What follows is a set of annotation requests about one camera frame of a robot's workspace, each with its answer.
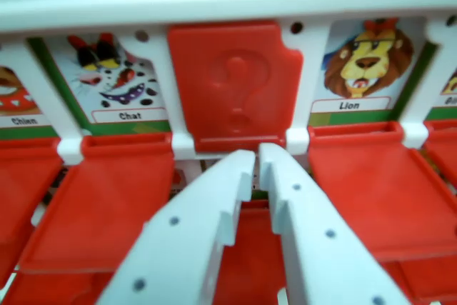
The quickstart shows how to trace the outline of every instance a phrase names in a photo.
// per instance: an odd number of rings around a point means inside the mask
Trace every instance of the character card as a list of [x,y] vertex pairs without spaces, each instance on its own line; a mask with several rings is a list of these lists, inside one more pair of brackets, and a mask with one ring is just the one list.
[[392,109],[425,44],[425,19],[337,21],[313,113]]
[[0,128],[48,125],[16,73],[0,66]]
[[44,42],[90,123],[167,120],[154,67],[125,51],[113,34]]

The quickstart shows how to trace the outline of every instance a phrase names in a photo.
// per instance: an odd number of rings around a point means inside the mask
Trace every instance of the white plastic hinge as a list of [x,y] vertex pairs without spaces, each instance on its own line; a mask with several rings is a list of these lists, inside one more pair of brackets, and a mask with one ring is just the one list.
[[403,145],[406,148],[415,148],[419,149],[425,143],[428,138],[428,129],[423,124],[422,121],[417,121],[414,123],[400,122],[401,127],[403,128]]
[[309,133],[306,127],[290,128],[286,131],[286,150],[291,155],[302,155],[308,151]]
[[189,132],[173,133],[171,148],[175,160],[192,160],[196,158],[194,138]]
[[82,137],[62,139],[57,146],[57,153],[64,160],[65,166],[80,164],[84,157],[81,152]]

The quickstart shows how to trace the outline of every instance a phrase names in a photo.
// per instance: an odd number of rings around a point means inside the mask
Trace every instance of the white plastic frame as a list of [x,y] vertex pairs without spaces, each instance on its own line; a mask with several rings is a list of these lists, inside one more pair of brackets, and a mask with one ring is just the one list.
[[49,80],[29,45],[20,37],[0,39],[0,65],[11,68],[21,80],[44,116],[50,121],[61,140],[57,153],[65,165],[79,164],[83,160],[81,141],[83,134],[60,94]]
[[446,12],[428,17],[426,35],[439,47],[398,120],[405,133],[403,145],[408,148],[419,149],[425,143],[428,130],[423,121],[456,69],[457,24],[446,25],[451,14]]

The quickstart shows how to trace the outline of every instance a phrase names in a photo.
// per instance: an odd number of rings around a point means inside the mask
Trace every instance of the question mark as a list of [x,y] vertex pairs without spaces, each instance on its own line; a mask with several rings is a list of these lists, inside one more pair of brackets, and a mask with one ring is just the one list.
[[245,131],[254,125],[249,111],[249,102],[268,82],[269,67],[267,60],[254,51],[228,51],[219,59],[221,73],[216,73],[219,87],[229,87],[231,99],[228,128],[234,133]]

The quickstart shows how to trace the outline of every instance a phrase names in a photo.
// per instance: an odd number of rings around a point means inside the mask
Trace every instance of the hole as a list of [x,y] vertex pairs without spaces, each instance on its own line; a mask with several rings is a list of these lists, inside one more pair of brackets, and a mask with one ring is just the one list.
[[384,301],[384,299],[382,299],[382,297],[380,296],[375,296],[373,298],[373,304],[374,305],[384,305],[386,302]]
[[300,34],[303,30],[303,24],[299,21],[296,21],[291,25],[291,33],[294,35]]
[[138,39],[140,42],[149,41],[149,35],[144,30],[135,31],[135,38]]
[[146,281],[142,278],[135,280],[134,282],[134,291],[140,292],[146,286]]
[[326,231],[326,236],[330,239],[334,238],[336,236],[336,232],[333,231],[332,229],[329,229]]
[[170,218],[170,225],[177,225],[179,223],[179,218],[178,217],[171,217]]
[[448,20],[446,21],[446,26],[453,26],[457,21],[457,16],[454,14],[453,16],[450,16]]

